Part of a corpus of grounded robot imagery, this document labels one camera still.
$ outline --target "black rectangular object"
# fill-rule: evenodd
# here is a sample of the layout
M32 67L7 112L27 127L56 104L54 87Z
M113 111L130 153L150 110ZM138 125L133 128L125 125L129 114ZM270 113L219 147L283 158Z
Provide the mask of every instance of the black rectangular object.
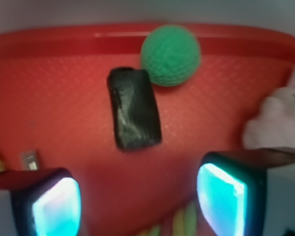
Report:
M113 69L108 77L117 146L136 150L162 141L153 88L145 70Z

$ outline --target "gray background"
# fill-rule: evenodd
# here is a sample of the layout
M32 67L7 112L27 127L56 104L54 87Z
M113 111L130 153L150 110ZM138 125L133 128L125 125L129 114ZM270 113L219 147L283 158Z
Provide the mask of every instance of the gray background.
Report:
M295 36L295 0L0 0L0 33L155 21L257 26Z

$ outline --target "red plastic tray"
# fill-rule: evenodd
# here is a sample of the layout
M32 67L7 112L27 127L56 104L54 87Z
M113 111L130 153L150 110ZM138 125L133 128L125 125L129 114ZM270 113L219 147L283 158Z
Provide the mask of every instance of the red plastic tray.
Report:
M114 140L107 76L139 68L159 24L36 29L0 35L0 157L21 169L35 149L44 168L80 183L90 235L125 235L160 220L195 194L203 154L241 148L245 122L283 86L295 38L265 29L187 26L203 60L188 82L154 87L163 143L121 152Z

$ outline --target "cyan light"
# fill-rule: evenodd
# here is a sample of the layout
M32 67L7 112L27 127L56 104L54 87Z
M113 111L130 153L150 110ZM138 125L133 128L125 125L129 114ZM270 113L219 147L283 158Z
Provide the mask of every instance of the cyan light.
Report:
M247 186L211 163L197 177L200 207L218 236L242 236L245 230Z
M75 236L81 220L81 195L77 181L63 178L32 206L37 236Z

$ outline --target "green ball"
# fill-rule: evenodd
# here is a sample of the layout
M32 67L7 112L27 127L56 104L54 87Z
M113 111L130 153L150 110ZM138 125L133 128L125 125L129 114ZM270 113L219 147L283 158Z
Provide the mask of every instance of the green ball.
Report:
M166 25L154 30L141 48L141 68L153 83L175 86L197 70L201 48L196 37L181 26Z

